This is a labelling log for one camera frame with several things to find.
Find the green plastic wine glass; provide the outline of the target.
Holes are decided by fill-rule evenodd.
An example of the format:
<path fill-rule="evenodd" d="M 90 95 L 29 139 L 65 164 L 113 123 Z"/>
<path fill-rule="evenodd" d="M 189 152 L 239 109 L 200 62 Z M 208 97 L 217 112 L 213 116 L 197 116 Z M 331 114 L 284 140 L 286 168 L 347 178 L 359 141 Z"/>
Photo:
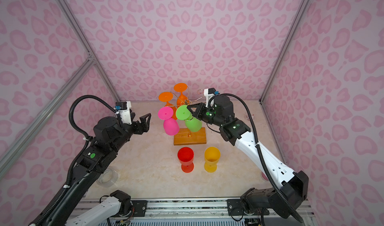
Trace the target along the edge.
<path fill-rule="evenodd" d="M 202 122 L 194 118 L 188 110 L 187 105 L 181 105 L 176 111 L 176 117 L 180 121 L 184 121 L 188 130 L 192 133 L 198 132 L 202 128 Z"/>

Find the red plastic wine glass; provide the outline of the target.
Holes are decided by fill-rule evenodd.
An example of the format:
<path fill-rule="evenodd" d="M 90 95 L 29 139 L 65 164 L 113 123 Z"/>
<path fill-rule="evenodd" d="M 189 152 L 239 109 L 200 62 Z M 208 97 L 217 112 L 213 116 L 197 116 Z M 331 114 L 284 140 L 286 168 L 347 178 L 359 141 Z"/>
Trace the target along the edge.
<path fill-rule="evenodd" d="M 178 160 L 184 173 L 191 173 L 194 170 L 194 156 L 194 151 L 188 147 L 183 147 L 178 151 Z"/>

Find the yellow plastic wine glass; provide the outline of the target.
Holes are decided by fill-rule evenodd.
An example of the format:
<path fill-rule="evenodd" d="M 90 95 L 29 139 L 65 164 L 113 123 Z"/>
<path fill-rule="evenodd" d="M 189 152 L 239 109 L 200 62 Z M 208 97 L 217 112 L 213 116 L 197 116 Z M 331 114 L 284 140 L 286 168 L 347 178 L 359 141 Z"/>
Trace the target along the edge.
<path fill-rule="evenodd" d="M 204 169 L 208 173 L 214 173 L 217 170 L 217 163 L 219 162 L 221 157 L 221 153 L 219 149 L 215 147 L 209 147 L 205 150 L 204 153 Z"/>

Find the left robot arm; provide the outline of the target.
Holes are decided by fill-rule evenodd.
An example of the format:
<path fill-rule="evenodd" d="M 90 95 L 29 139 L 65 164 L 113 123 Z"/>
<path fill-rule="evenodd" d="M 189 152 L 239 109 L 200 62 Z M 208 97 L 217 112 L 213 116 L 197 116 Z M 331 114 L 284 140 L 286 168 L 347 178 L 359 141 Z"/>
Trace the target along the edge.
<path fill-rule="evenodd" d="M 94 126 L 94 136 L 90 136 L 75 122 L 74 113 L 78 104 L 85 99 L 94 99 L 114 113 L 104 117 Z M 119 150 L 130 141 L 133 135 L 142 135 L 150 129 L 151 114 L 134 121 L 135 113 L 129 101 L 118 101 L 110 106 L 94 95 L 77 98 L 69 110 L 69 122 L 73 129 L 82 134 L 85 144 L 71 162 L 67 178 L 61 189 L 31 221 L 32 226 L 63 226 L 92 184 L 105 172 L 118 156 Z"/>

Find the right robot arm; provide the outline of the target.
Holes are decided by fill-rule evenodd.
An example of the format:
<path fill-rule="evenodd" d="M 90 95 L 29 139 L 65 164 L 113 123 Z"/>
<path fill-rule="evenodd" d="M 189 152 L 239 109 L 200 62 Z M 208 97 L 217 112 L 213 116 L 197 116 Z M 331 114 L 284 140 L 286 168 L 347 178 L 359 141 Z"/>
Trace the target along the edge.
<path fill-rule="evenodd" d="M 240 210 L 243 214 L 258 214 L 263 221 L 266 210 L 272 209 L 283 219 L 293 217 L 304 223 L 297 209 L 307 199 L 309 177 L 284 164 L 261 143 L 252 119 L 247 125 L 236 118 L 231 98 L 244 106 L 248 117 L 252 116 L 247 104 L 230 93 L 214 94 L 207 102 L 187 105 L 187 110 L 194 119 L 219 127 L 223 140 L 249 157 L 268 178 L 269 189 L 251 188 L 241 195 Z"/>

